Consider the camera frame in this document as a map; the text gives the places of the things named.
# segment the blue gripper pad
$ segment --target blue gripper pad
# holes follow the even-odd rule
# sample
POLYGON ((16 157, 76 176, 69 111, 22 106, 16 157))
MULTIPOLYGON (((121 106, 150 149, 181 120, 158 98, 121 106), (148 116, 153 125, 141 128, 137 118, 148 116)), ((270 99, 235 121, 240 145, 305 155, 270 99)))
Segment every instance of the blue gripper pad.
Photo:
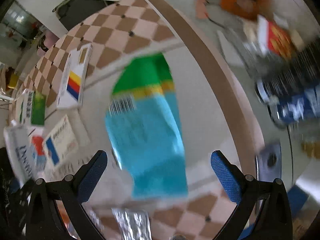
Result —
POLYGON ((77 200, 79 203, 87 202, 96 187, 100 177, 102 176, 104 170, 107 167, 108 164, 108 157, 106 152, 104 151, 98 151, 96 155, 100 153, 99 157, 93 162, 90 163, 94 158, 89 161, 88 164, 91 166, 87 173, 84 175, 83 179, 80 181, 78 186, 78 194, 77 194, 77 200))
POLYGON ((214 173, 217 175, 230 201, 235 202, 237 205, 239 205, 241 201, 240 184, 237 182, 237 180, 232 175, 231 171, 228 169, 228 166, 223 161, 223 158, 225 157, 222 154, 222 152, 214 151, 211 154, 211 159, 210 159, 211 167, 214 173))
POLYGON ((293 185, 293 187, 288 191, 288 200, 293 219, 296 218, 298 212, 301 210, 308 197, 309 195, 297 185, 293 185))

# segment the white box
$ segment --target white box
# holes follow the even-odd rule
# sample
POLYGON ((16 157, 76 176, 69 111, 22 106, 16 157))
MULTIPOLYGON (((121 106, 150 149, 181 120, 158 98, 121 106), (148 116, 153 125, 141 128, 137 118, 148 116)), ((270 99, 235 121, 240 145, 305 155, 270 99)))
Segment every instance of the white box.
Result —
POLYGON ((43 150, 53 169, 59 168, 66 159, 79 149, 68 116, 65 115, 43 141, 43 150))
POLYGON ((91 43, 83 45, 80 50, 74 49, 70 52, 61 78, 57 98, 58 109, 82 106, 84 80, 91 52, 91 43))

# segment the box with red yellow blue stripes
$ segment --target box with red yellow blue stripes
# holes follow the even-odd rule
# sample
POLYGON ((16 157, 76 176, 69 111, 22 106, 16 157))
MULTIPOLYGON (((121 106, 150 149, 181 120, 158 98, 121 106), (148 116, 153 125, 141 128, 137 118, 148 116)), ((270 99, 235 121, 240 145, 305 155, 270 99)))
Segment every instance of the box with red yellow blue stripes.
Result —
POLYGON ((57 108, 82 106, 85 75, 92 52, 92 45, 85 44, 79 50, 70 52, 63 70, 58 92, 57 108))

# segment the silver foil package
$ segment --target silver foil package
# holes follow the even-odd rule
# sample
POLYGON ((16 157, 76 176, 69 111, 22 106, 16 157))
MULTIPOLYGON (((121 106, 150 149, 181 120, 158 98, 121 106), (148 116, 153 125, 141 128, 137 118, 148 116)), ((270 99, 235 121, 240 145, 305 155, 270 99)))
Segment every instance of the silver foil package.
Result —
POLYGON ((151 240, 149 216, 146 211, 114 208, 123 240, 151 240))

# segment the green product box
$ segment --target green product box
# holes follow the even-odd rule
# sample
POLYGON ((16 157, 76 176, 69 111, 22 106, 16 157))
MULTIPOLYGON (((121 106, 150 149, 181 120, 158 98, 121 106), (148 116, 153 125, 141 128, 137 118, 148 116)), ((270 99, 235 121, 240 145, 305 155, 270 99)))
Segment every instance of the green product box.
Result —
POLYGON ((46 96, 32 90, 26 90, 23 96, 20 123, 27 126, 44 126, 46 96))

